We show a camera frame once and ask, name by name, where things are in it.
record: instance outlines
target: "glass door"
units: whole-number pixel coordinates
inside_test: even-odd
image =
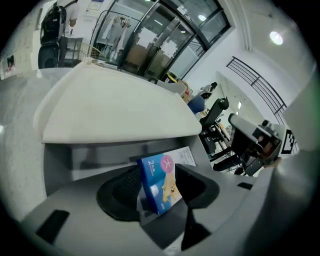
[[[158,4],[135,34],[122,68],[139,76],[160,79],[193,35],[173,12]]]

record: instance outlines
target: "ceiling light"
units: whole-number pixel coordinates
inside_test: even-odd
[[[202,22],[204,22],[204,21],[207,19],[207,18],[206,18],[205,16],[203,16],[203,15],[199,15],[198,18],[199,18],[199,20],[202,21]]]
[[[275,31],[272,31],[270,33],[270,38],[271,40],[276,44],[276,45],[282,45],[284,40],[282,39],[281,35]]]
[[[158,23],[158,24],[160,24],[161,26],[163,26],[159,21],[157,21],[157,20],[154,20],[156,23]]]

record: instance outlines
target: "metal railing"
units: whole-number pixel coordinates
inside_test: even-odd
[[[258,72],[242,60],[232,56],[227,67],[242,77],[265,101],[280,125],[286,125],[282,113],[287,105],[276,90]]]

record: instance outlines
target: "cartoon character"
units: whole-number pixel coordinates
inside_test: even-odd
[[[171,202],[168,197],[171,197],[174,201],[177,201],[176,196],[179,195],[178,188],[176,186],[176,177],[172,172],[167,172],[165,174],[164,184],[162,186],[163,189],[163,197],[162,200],[164,202]]]

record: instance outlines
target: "blue box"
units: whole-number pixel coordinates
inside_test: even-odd
[[[142,185],[151,209],[162,214],[182,196],[176,186],[175,164],[196,166],[188,146],[142,158]]]

